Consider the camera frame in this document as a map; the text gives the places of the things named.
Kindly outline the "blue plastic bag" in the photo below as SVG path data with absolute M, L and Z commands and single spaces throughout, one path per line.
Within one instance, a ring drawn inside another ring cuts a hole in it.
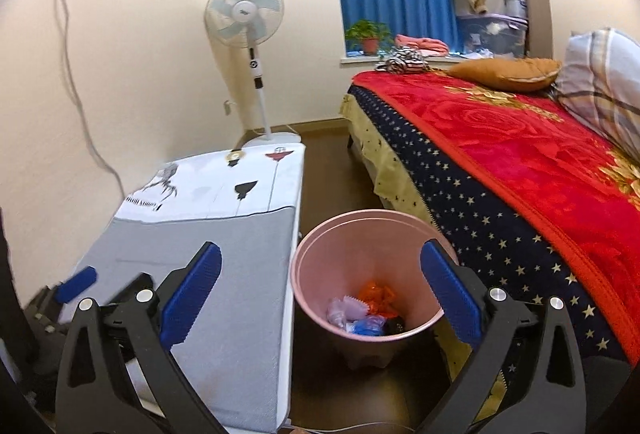
M 356 336 L 383 336 L 386 318 L 380 315 L 367 315 L 356 321 L 347 321 L 346 332 Z

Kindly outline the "pink folded clothes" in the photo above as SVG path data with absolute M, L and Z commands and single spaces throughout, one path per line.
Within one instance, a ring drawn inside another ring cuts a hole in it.
M 402 48 L 408 46 L 408 48 L 419 50 L 423 56 L 448 56 L 449 46 L 442 40 L 426 38 L 426 37 L 410 37 L 398 34 L 395 37 L 395 46 Z

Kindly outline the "orange plastic bag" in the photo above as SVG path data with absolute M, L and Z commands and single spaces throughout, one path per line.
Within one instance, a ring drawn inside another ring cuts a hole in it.
M 357 293 L 357 299 L 368 306 L 369 315 L 378 315 L 385 319 L 400 316 L 396 307 L 396 293 L 391 287 L 377 281 L 364 284 Z

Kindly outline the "potted green plant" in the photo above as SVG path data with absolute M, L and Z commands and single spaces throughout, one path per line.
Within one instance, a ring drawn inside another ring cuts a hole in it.
M 362 51 L 364 55 L 378 55 L 390 49 L 393 37 L 385 23 L 373 20 L 357 20 L 345 30 L 345 41 L 350 50 Z

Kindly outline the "orange brown cushion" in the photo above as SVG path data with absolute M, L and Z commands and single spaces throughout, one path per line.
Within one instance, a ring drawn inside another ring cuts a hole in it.
M 528 93 L 550 87 L 561 68 L 552 58 L 483 58 L 451 66 L 448 75 L 492 90 Z

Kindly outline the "white standing fan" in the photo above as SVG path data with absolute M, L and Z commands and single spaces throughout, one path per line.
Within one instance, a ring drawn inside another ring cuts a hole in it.
M 224 46 L 247 52 L 248 68 L 264 132 L 250 139 L 246 146 L 300 143 L 302 138 L 292 130 L 273 131 L 268 120 L 264 73 L 258 46 L 269 40 L 280 28 L 284 17 L 283 0 L 208 0 L 204 11 L 207 31 Z

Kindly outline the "clear plastic storage box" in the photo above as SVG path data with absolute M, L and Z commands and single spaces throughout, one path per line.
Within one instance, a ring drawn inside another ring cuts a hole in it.
M 467 15 L 457 18 L 464 53 L 486 50 L 494 55 L 524 57 L 528 21 L 501 14 Z

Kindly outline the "pink plastic trash bin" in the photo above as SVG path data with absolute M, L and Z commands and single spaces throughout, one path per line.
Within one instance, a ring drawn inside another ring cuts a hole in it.
M 386 367 L 444 312 L 423 277 L 420 252 L 435 239 L 457 258 L 448 240 L 413 215 L 367 209 L 332 217 L 307 234 L 291 261 L 290 276 L 298 305 L 346 358 L 350 368 Z M 330 301 L 354 297 L 367 283 L 381 283 L 397 295 L 407 330 L 395 336 L 358 336 L 326 319 Z

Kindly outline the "purple foam net sleeve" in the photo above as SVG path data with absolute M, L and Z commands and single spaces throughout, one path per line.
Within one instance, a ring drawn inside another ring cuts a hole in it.
M 369 314 L 369 305 L 350 295 L 332 299 L 326 308 L 326 320 L 329 324 L 344 329 L 355 321 L 361 321 Z

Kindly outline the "plaid pillow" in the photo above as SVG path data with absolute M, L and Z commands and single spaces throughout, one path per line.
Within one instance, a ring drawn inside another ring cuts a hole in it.
M 615 28 L 568 40 L 556 100 L 577 120 L 639 160 L 639 43 Z

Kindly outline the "black snack wrapper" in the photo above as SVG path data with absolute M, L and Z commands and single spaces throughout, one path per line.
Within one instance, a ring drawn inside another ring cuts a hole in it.
M 401 316 L 387 318 L 383 326 L 384 336 L 397 336 L 405 331 L 406 322 Z

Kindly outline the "black white striped cloth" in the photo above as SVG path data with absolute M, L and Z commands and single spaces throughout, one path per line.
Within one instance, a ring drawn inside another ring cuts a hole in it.
M 374 70 L 395 75 L 417 75 L 432 69 L 420 49 L 401 46 L 381 57 Z

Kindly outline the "yellow star bed skirt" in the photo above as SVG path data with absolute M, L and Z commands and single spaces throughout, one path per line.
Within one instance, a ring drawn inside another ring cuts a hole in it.
M 345 94 L 340 114 L 348 122 L 357 154 L 368 170 L 374 193 L 381 198 L 383 206 L 413 215 L 439 231 L 416 183 L 411 180 L 390 143 L 364 112 L 364 104 L 358 103 L 354 95 Z M 458 340 L 446 318 L 435 325 L 435 338 L 445 353 L 449 376 L 454 380 L 471 355 L 471 347 Z

